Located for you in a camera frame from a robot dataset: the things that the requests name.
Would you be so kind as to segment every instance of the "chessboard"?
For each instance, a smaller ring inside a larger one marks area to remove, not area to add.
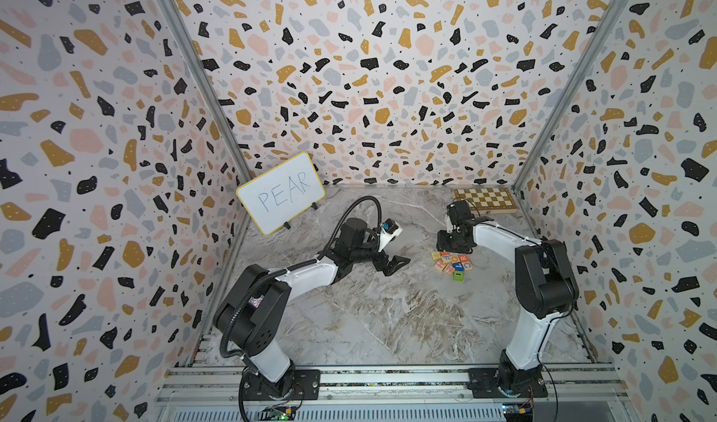
[[[507,188],[458,188],[453,196],[471,204],[473,211],[481,214],[515,213],[518,205]]]

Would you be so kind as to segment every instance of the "whiteboard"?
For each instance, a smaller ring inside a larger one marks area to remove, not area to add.
[[[301,152],[237,189],[237,196],[265,236],[324,197],[307,152]]]

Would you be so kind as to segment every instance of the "patterned wall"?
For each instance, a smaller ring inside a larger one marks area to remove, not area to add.
[[[149,420],[238,219],[153,0],[0,0],[0,419]]]
[[[176,0],[254,174],[512,182],[609,0]]]
[[[521,195],[642,419],[714,421],[717,5],[628,7]]]

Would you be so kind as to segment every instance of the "mounting plate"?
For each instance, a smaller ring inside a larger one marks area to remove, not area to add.
[[[469,385],[474,385],[478,390],[471,390],[473,398],[498,398],[506,399],[507,397],[497,389],[497,368],[495,367],[475,367],[468,370]],[[534,381],[525,385],[527,389],[533,387],[533,397],[548,397],[548,390],[545,384],[538,383],[536,378]],[[520,395],[520,398],[530,398],[530,392],[527,395]]]
[[[257,375],[246,375],[246,382],[249,383],[249,387],[242,389],[245,401],[272,400],[272,398],[263,392],[261,381],[262,379]],[[321,386],[321,371],[318,369],[297,369],[294,374],[294,383],[298,383],[300,386],[294,385],[294,396],[291,400],[301,400],[302,393],[304,400],[318,400],[318,387]]]

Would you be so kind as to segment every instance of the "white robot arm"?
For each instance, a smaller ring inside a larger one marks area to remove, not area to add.
[[[378,208],[375,229],[359,218],[346,218],[364,201],[373,201]],[[328,243],[315,258],[281,269],[247,266],[212,319],[222,332],[220,355],[240,356],[261,377],[265,395],[286,396],[294,384],[295,368],[274,340],[286,304],[319,286],[340,281],[356,262],[371,261],[385,276],[395,273],[410,259],[394,256],[389,260],[384,248],[401,231],[392,219],[381,221],[381,205],[375,197],[364,196],[344,212]],[[239,349],[228,350],[229,340]]]
[[[515,267],[515,294],[521,304],[518,326],[500,355],[498,388],[519,395],[540,377],[544,342],[555,321],[572,311],[578,298],[575,278],[563,243],[522,236],[488,217],[474,217],[466,201],[447,206],[446,230],[437,248],[470,254],[481,246]]]

